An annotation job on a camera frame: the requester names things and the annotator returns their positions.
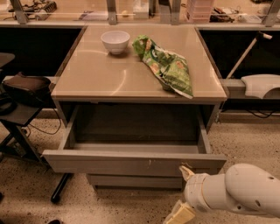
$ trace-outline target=cabinet top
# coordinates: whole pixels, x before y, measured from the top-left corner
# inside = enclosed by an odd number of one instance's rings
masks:
[[[104,32],[121,30],[130,35],[123,54],[112,55],[103,46]],[[167,51],[186,58],[193,98],[186,99],[162,89],[152,71],[134,53],[132,42],[140,34],[153,39]],[[223,101],[226,93],[207,57],[193,25],[95,24],[87,27],[68,61],[52,97],[61,101]]]

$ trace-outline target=terrazzo floor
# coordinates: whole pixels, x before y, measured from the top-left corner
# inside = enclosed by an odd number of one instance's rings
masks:
[[[54,132],[55,116],[43,112],[32,121]],[[251,114],[222,114],[209,132],[213,153],[224,153],[222,172],[236,163],[257,165],[280,178],[280,117],[257,118]],[[30,139],[39,151],[56,149],[64,128],[53,136],[30,127]],[[0,139],[6,131],[0,127]],[[58,204],[50,201],[61,174],[39,164],[4,157],[0,163],[0,219],[5,224],[44,224],[61,219],[65,224],[158,224],[172,210],[181,192],[128,189],[95,191],[85,174],[75,174],[67,182]],[[277,224],[280,219],[260,218],[214,211],[197,213],[190,224]]]

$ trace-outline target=bag of chips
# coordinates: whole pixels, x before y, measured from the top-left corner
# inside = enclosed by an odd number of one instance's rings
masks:
[[[146,35],[139,35],[132,45],[143,63],[160,80],[164,90],[175,91],[184,97],[193,98],[190,74],[183,56],[157,46]]]

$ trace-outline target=metal pole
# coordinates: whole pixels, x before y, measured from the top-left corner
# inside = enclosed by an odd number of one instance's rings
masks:
[[[263,32],[258,32],[255,36],[255,38],[252,40],[251,44],[247,47],[247,49],[245,50],[245,52],[243,53],[243,55],[238,59],[238,61],[236,62],[235,66],[233,67],[233,69],[230,71],[230,73],[227,75],[227,79],[230,79],[232,77],[232,75],[234,74],[235,70],[237,69],[237,67],[242,63],[242,61],[245,59],[245,57],[247,56],[247,54],[249,53],[249,51],[251,51],[251,49],[253,48],[253,46],[255,45],[256,41],[259,38],[263,38],[263,39],[272,39],[272,36],[265,34]]]
[[[116,25],[116,1],[107,0],[108,8],[108,23],[110,25]]]
[[[274,0],[271,3],[267,17],[262,21],[262,23],[265,26],[271,27],[277,19],[277,14],[279,10],[280,10],[280,0]]]
[[[158,0],[160,23],[169,24],[172,20],[172,9],[169,0]]]
[[[10,0],[12,7],[16,13],[17,21],[21,25],[26,25],[29,18],[26,16],[24,9],[20,3],[20,0]]]
[[[172,9],[171,9],[171,24],[172,25],[179,24],[180,8],[181,8],[181,0],[173,0]]]

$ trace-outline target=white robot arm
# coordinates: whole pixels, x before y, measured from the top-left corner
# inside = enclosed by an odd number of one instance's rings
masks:
[[[185,180],[185,201],[194,210],[280,218],[280,180],[252,164],[235,164],[212,176],[188,173]]]

